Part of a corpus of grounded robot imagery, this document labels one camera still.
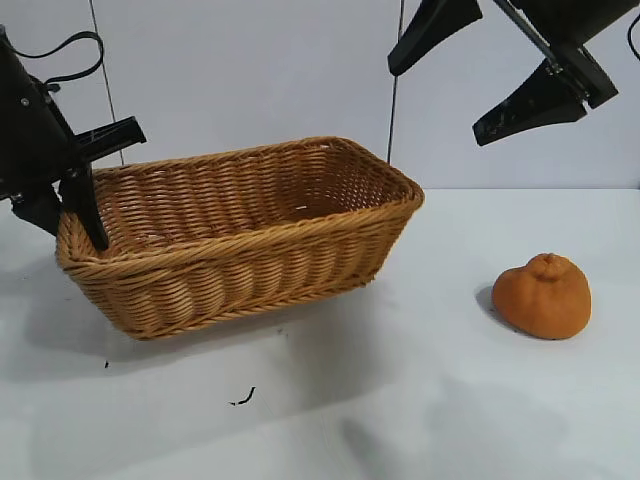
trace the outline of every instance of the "woven basket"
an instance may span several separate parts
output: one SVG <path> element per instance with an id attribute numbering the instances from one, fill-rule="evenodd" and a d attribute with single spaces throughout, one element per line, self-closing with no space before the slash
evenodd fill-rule
<path id="1" fill-rule="evenodd" d="M 334 137 L 96 170 L 111 245 L 73 214 L 57 260 L 115 326 L 149 340 L 371 281 L 420 187 Z"/>

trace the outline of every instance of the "metal rod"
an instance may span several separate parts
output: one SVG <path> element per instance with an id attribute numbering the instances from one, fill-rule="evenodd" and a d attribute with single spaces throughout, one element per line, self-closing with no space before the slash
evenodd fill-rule
<path id="1" fill-rule="evenodd" d="M 549 48 L 549 45 L 544 40 L 544 38 L 536 30 L 534 30 L 533 27 L 529 25 L 529 22 L 527 22 L 527 20 L 525 20 L 516 11 L 516 9 L 513 7 L 513 5 L 511 5 L 509 0 L 493 0 L 493 1 L 511 19 L 511 21 L 513 21 L 513 23 L 516 24 L 516 26 L 522 31 L 522 33 L 524 33 L 527 36 L 527 38 L 531 40 L 531 42 L 538 48 L 538 50 L 540 50 L 543 53 L 543 55 L 549 59 L 549 61 L 554 66 L 554 68 L 556 66 L 560 67 L 560 65 L 558 65 L 558 60 L 556 59 L 556 56 L 551 51 L 551 49 Z"/>

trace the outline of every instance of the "robotic arm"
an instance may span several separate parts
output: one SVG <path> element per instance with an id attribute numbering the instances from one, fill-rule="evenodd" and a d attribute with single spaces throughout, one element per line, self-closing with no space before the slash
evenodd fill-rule
<path id="1" fill-rule="evenodd" d="M 18 56 L 41 58 L 84 38 L 98 42 L 100 59 L 79 74 L 43 83 L 18 60 Z M 109 241 L 98 213 L 91 162 L 145 142 L 145 137 L 133 117 L 76 135 L 50 92 L 59 90 L 55 82 L 93 73 L 103 55 L 102 40 L 94 32 L 80 32 L 44 55 L 25 55 L 11 45 L 0 25 L 0 200 L 10 198 L 17 217 L 52 235 L 57 234 L 62 209 L 73 211 L 100 250 Z M 52 186 L 57 181 L 62 201 Z"/>
<path id="2" fill-rule="evenodd" d="M 476 122 L 473 131 L 480 146 L 531 128 L 576 122 L 587 114 L 583 103 L 595 109 L 618 94 L 584 44 L 640 0 L 494 2 L 545 60 L 520 88 Z M 391 73 L 402 75 L 436 45 L 481 18 L 476 0 L 422 0 L 389 55 Z M 629 43 L 634 49 L 631 30 Z"/>

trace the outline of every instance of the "black debris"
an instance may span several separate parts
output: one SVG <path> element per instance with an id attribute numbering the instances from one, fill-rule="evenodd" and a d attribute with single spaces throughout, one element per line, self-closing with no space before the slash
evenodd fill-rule
<path id="1" fill-rule="evenodd" d="M 245 398 L 244 400 L 240 400 L 239 402 L 229 402 L 229 405 L 233 405 L 234 407 L 238 406 L 238 405 L 244 405 L 245 403 L 248 403 L 249 400 L 251 400 L 251 397 L 253 397 L 253 392 L 255 392 L 256 387 L 251 387 L 251 391 L 249 392 L 249 396 L 247 398 Z"/>

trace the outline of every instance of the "basket rim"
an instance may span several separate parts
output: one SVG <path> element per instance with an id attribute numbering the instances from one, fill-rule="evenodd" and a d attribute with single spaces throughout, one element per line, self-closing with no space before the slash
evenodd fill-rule
<path id="1" fill-rule="evenodd" d="M 82 228 L 76 215 L 65 212 L 60 220 L 60 228 L 57 237 L 56 257 L 58 264 L 65 271 L 90 270 L 93 279 L 122 277 L 122 270 L 126 267 L 126 276 L 135 275 L 149 270 L 166 268 L 176 265 L 185 265 L 202 260 L 223 259 L 235 256 L 239 253 L 273 247 L 282 242 L 295 242 L 311 236 L 326 235 L 339 230 L 353 230 L 354 228 L 382 223 L 400 217 L 410 217 L 424 203 L 424 192 L 413 180 L 406 177 L 397 168 L 388 165 L 371 152 L 352 140 L 341 137 L 311 137 L 301 141 L 292 141 L 283 144 L 269 146 L 267 148 L 290 149 L 291 147 L 304 147 L 305 145 L 317 145 L 318 143 L 338 142 L 348 143 L 360 149 L 372 166 L 383 167 L 387 174 L 393 175 L 396 180 L 403 183 L 405 194 L 402 199 L 387 202 L 376 207 L 368 207 L 349 212 L 336 213 L 312 219 L 305 219 L 287 225 L 274 225 L 250 232 L 234 235 L 226 235 L 217 238 L 180 242 L 165 247 L 153 248 L 140 252 L 123 253 L 109 258 L 99 258 L 93 255 L 80 254 L 74 250 L 70 241 L 73 232 Z M 237 150 L 244 154 L 264 152 L 265 147 L 253 147 Z M 222 154 L 208 154 L 182 159 L 169 159 L 144 164 L 131 164 L 124 167 L 112 167 L 99 169 L 100 174 L 126 173 L 129 171 L 154 170 L 164 165 L 174 165 L 193 161 L 194 159 L 206 160 L 212 156 L 224 157 L 234 152 Z"/>

